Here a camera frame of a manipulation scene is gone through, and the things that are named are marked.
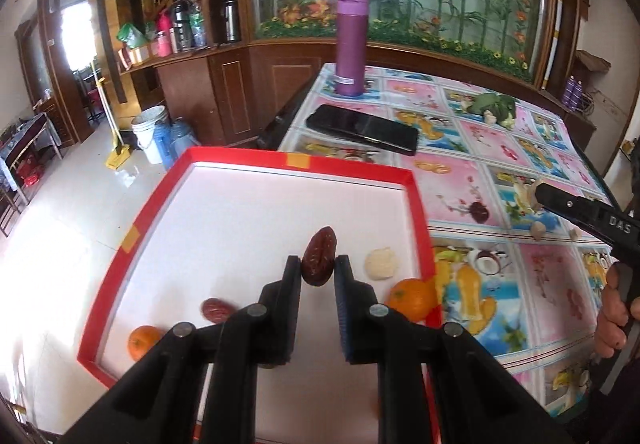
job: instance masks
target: white bucket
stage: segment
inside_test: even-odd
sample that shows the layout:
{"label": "white bucket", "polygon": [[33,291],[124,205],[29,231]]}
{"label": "white bucket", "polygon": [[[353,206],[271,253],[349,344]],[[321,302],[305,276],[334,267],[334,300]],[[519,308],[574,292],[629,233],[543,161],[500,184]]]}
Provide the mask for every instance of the white bucket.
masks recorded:
{"label": "white bucket", "polygon": [[154,106],[145,109],[131,121],[131,129],[138,137],[138,146],[145,152],[150,164],[162,164],[162,157],[154,141],[156,122],[167,122],[169,113],[165,106]]}

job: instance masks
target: screw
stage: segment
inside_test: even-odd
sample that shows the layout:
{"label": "screw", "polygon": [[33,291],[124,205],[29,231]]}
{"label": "screw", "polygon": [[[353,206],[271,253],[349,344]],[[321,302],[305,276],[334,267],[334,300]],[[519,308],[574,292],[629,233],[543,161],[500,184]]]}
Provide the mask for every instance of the screw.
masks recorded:
{"label": "screw", "polygon": [[253,305],[249,305],[246,313],[249,314],[252,318],[261,318],[267,313],[267,307],[261,305],[260,303],[254,303]]}
{"label": "screw", "polygon": [[458,336],[462,335],[462,326],[458,323],[455,323],[454,321],[448,321],[447,323],[444,323],[444,333],[447,334],[448,336],[451,336],[452,338],[456,338]]}
{"label": "screw", "polygon": [[380,303],[374,303],[369,307],[369,314],[376,318],[383,318],[389,313],[389,307]]}
{"label": "screw", "polygon": [[182,323],[178,323],[174,327],[174,336],[183,338],[191,334],[192,330],[193,330],[193,326],[191,325],[191,323],[187,323],[186,321],[183,321]]}

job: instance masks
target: red date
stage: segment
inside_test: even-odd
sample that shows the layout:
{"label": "red date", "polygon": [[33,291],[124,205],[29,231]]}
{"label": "red date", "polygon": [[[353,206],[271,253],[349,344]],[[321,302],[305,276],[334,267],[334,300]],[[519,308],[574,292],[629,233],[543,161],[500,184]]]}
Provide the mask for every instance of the red date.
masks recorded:
{"label": "red date", "polygon": [[334,273],[337,239],[331,227],[323,227],[313,235],[302,257],[302,278],[314,287],[324,285]]}
{"label": "red date", "polygon": [[204,318],[214,325],[224,323],[236,310],[238,310],[236,307],[218,298],[204,300],[200,307],[200,312],[202,312]]}

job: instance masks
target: finger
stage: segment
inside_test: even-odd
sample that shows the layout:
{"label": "finger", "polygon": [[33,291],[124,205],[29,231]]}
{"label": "finger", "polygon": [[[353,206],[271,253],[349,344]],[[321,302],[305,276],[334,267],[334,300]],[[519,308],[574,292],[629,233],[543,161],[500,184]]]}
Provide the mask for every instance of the finger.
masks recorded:
{"label": "finger", "polygon": [[636,298],[634,299],[634,302],[631,303],[631,315],[636,318],[636,319],[640,319],[640,298]]}
{"label": "finger", "polygon": [[615,348],[616,350],[620,350],[626,344],[625,332],[615,323],[609,321],[602,311],[598,313],[596,336],[606,343],[607,346]]}
{"label": "finger", "polygon": [[602,291],[601,299],[601,312],[604,313],[605,317],[616,325],[625,326],[629,321],[629,314],[626,312],[625,304],[620,299],[618,291],[607,285]]}
{"label": "finger", "polygon": [[596,336],[595,336],[595,350],[596,353],[605,358],[605,359],[609,359],[613,357],[613,348],[611,348],[609,345],[607,345],[602,338],[600,338],[598,336],[598,333],[596,332]]}
{"label": "finger", "polygon": [[620,282],[620,274],[618,273],[618,264],[614,263],[609,270],[607,270],[607,285],[609,285],[612,289],[618,288],[618,283]]}

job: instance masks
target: tangerine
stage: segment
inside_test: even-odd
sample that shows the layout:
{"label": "tangerine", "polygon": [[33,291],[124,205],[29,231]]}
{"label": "tangerine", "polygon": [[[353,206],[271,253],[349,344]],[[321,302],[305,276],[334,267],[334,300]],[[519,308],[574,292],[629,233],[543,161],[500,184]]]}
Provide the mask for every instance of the tangerine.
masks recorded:
{"label": "tangerine", "polygon": [[127,340],[127,350],[134,361],[139,361],[142,357],[164,336],[164,332],[159,328],[144,325],[138,327],[129,334]]}
{"label": "tangerine", "polygon": [[385,304],[409,321],[423,321],[438,305],[435,282],[433,278],[428,281],[417,278],[399,281],[389,291]]}

